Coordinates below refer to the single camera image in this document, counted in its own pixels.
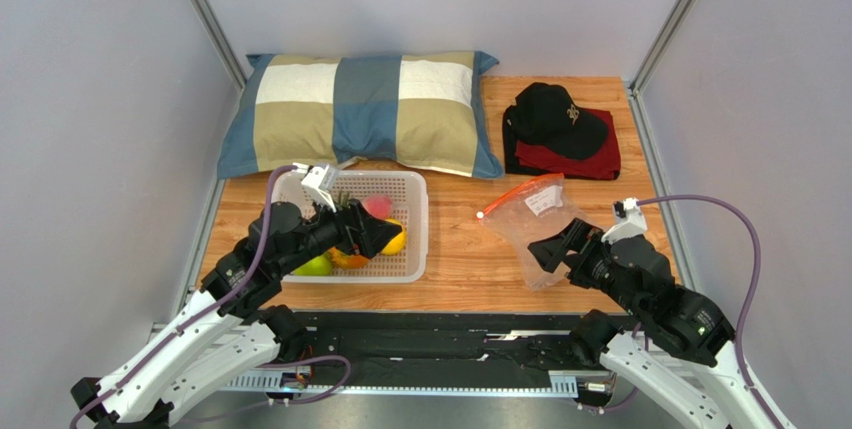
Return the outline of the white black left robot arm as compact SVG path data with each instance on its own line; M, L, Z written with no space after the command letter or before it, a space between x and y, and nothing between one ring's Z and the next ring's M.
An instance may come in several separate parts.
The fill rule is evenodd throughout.
M314 209L306 218L295 204L268 204L165 329L109 375L73 386L70 425L87 417L98 428L168 428L251 368L294 364L304 326L286 306L264 306L282 279L333 248L373 258L402 232L357 200Z

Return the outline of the pink fake peach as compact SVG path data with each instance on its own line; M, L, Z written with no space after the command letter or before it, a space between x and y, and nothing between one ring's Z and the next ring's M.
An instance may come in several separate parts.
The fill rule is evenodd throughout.
M386 195L370 195L361 200L364 209L373 217L388 219L393 211L393 201Z

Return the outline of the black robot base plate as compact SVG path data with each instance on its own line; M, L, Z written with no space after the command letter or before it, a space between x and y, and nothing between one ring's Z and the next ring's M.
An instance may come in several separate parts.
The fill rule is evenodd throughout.
M302 311L295 317L306 329L276 360L314 358L314 383L342 376L328 355L350 361L348 387L543 389L552 371L604 371L570 351L578 313Z

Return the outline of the green fake apple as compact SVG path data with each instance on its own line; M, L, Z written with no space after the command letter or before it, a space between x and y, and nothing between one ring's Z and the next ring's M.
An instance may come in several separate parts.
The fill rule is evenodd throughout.
M332 261L326 255L319 255L312 258L305 264L295 269L292 276L304 277L325 277L330 275L334 270Z

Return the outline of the orange fake pineapple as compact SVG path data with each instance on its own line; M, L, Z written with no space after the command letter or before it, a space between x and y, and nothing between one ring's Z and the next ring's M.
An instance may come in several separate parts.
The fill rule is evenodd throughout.
M338 205L345 206L348 204L350 194L340 191L335 202ZM331 262L332 266L342 270L356 270L365 267L369 263L369 259L362 255L350 255L342 252L336 247L331 248L326 252L326 257Z

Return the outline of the yellow fake orange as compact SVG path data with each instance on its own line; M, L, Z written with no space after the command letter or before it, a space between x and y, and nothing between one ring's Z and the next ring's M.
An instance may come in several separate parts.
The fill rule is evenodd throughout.
M393 256L400 253L407 243L407 232L405 226L398 220L387 218L385 222L395 224L400 227L400 233L397 234L382 250L381 254L385 256Z

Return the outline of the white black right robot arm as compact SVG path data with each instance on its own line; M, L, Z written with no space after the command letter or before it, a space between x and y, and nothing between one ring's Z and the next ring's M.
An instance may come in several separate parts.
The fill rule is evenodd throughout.
M736 332L708 297L675 282L667 257L645 239L643 216L619 216L604 231L574 219L559 234L532 242L539 266L564 264L573 285L612 299L642 326L647 340L700 382L695 387L656 361L607 314L592 310L568 336L574 361L627 379L686 428L789 428L791 421L737 359Z

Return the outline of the clear zip top bag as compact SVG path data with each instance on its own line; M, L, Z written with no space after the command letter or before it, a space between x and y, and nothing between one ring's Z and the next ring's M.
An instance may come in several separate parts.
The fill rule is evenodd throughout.
M558 234L575 218L592 220L564 194L564 182L560 174L534 177L476 214L480 225L512 246L521 276L532 291L559 283L567 268L561 265L553 273L541 269L528 245Z

